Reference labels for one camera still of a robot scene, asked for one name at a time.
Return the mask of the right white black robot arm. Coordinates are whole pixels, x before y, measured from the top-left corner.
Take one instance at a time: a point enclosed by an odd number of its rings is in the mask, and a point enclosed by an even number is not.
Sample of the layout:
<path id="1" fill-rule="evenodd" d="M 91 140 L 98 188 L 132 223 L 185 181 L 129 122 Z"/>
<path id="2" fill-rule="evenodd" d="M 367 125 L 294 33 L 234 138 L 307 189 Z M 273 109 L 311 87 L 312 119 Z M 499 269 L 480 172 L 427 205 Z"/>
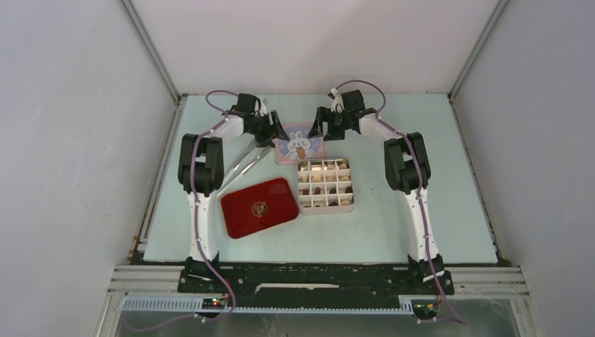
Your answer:
<path id="1" fill-rule="evenodd" d="M 423 136 L 397 130 L 377 109 L 366 107 L 359 90 L 341 93 L 332 88 L 328 96 L 333 101 L 330 107 L 317 108 L 309 137 L 344 140 L 345 133 L 353 130 L 382 143 L 387 184 L 403 194 L 410 211 L 408 284 L 416 293 L 428 292 L 445 270 L 429 218 L 432 170 Z"/>

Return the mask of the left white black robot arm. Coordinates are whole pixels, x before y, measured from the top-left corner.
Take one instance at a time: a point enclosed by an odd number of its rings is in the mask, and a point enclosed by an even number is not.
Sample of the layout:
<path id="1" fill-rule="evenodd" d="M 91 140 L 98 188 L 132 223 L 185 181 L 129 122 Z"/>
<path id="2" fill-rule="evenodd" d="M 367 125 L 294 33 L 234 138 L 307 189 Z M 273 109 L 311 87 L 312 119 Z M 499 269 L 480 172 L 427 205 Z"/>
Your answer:
<path id="1" fill-rule="evenodd" d="M 219 250 L 213 231 L 209 228 L 208 216 L 214 200 L 224 183 L 225 145 L 244 134 L 253 136 L 256 147 L 270 149 L 274 139 L 288 140 L 276 110 L 267 108 L 267 100 L 249 93 L 235 94 L 226 90 L 214 90 L 205 96 L 226 93 L 236 97 L 236 103 L 228 110 L 221 109 L 220 120 L 200 134 L 183 135 L 178 162 L 178 181 L 187 198 L 191 213 L 191 249 L 185 262 L 188 274 L 205 292 L 214 292 L 222 283 L 218 270 Z"/>

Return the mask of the white divided chocolate box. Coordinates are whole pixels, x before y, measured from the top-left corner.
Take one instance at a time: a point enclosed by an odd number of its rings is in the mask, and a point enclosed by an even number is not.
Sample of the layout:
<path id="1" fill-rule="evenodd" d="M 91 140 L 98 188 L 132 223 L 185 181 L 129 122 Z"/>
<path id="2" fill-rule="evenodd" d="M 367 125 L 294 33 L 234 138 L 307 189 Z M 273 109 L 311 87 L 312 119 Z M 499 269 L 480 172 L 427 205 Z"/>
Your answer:
<path id="1" fill-rule="evenodd" d="M 355 198 L 347 158 L 301 160 L 297 164 L 297 202 L 306 216 L 350 213 Z"/>

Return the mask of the silver metal box lid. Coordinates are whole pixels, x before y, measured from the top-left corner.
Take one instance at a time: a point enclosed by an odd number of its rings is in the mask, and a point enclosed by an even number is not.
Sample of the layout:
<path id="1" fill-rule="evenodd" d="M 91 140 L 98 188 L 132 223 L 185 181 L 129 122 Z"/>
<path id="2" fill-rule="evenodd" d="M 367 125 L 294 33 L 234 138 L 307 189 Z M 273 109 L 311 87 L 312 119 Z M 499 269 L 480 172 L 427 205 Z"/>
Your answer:
<path id="1" fill-rule="evenodd" d="M 275 139 L 275 162 L 278 165 L 296 164 L 301 160 L 319 159 L 326 155 L 322 137 L 310 138 L 312 125 L 308 123 L 283 124 L 289 140 Z"/>

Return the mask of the red plastic tray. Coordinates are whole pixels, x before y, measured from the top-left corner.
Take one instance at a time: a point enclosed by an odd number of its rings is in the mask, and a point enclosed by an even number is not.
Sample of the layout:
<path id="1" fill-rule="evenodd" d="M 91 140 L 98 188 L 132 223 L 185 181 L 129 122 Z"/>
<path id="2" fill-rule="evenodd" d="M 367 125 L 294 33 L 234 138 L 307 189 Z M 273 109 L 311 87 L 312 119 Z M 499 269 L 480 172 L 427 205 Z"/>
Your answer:
<path id="1" fill-rule="evenodd" d="M 232 239 L 287 223 L 299 215 L 298 204 L 285 178 L 231 192 L 220 204 L 227 234 Z"/>

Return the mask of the silver metal tongs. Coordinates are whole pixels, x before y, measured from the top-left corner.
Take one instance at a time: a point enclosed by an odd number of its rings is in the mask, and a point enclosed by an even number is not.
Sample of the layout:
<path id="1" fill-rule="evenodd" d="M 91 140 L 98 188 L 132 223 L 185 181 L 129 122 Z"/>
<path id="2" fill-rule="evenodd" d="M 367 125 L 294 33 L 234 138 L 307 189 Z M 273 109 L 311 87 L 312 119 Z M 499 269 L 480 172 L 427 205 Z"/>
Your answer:
<path id="1" fill-rule="evenodd" d="M 249 143 L 246 153 L 233 165 L 232 169 L 224 176 L 221 188 L 218 190 L 219 194 L 226 192 L 232 184 L 238 179 L 242 178 L 252 168 L 254 168 L 260 161 L 262 161 L 273 149 L 272 145 L 258 147 L 253 140 Z"/>

